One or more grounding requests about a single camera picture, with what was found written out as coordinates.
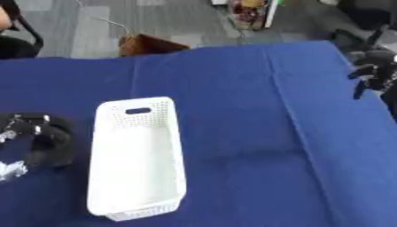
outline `person's arm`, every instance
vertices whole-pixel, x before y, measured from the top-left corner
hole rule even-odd
[[[6,29],[12,25],[11,19],[4,8],[0,6],[0,30]]]

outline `chair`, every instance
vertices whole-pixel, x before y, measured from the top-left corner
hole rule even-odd
[[[397,29],[397,1],[341,0],[338,8],[360,29],[375,30],[369,37],[361,37],[344,29],[335,30],[331,36],[332,40],[338,40],[339,36],[343,35],[354,43],[353,45],[342,47],[343,52],[389,49],[378,42],[387,30]]]
[[[24,59],[37,57],[44,46],[43,38],[27,23],[22,15],[18,16],[16,21],[18,21],[18,23],[25,28],[35,40],[33,43],[30,43],[19,38],[0,35],[0,59]]]

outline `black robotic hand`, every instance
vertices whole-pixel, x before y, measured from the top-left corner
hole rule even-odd
[[[359,99],[366,89],[386,93],[397,80],[397,62],[394,55],[369,56],[356,62],[357,70],[348,78],[360,77],[354,90],[354,99]]]

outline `cable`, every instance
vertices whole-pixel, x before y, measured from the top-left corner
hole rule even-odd
[[[78,5],[80,5],[81,8],[85,7],[85,5],[82,3],[82,1],[80,1],[80,0],[74,0],[74,1],[75,1]],[[108,22],[108,23],[110,23],[110,24],[114,24],[114,25],[116,25],[116,26],[122,27],[122,28],[124,29],[124,32],[125,32],[124,35],[131,34],[131,33],[129,32],[129,29],[128,29],[125,25],[116,23],[116,22],[114,22],[114,21],[111,21],[111,20],[108,20],[108,19],[105,19],[105,18],[99,18],[99,17],[90,17],[90,18],[92,18],[92,19],[94,19],[94,20],[102,20],[102,21]]]

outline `gray carpet floor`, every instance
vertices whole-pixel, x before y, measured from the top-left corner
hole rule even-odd
[[[28,22],[43,35],[41,57],[78,59],[117,56],[121,27],[104,18],[145,33],[186,43],[192,48],[240,44],[240,33],[226,19],[224,7],[209,0],[17,0]],[[316,0],[284,0],[272,28],[244,32],[246,43],[294,42],[324,39],[329,34],[315,17],[332,6]],[[24,32],[9,35],[29,38]]]

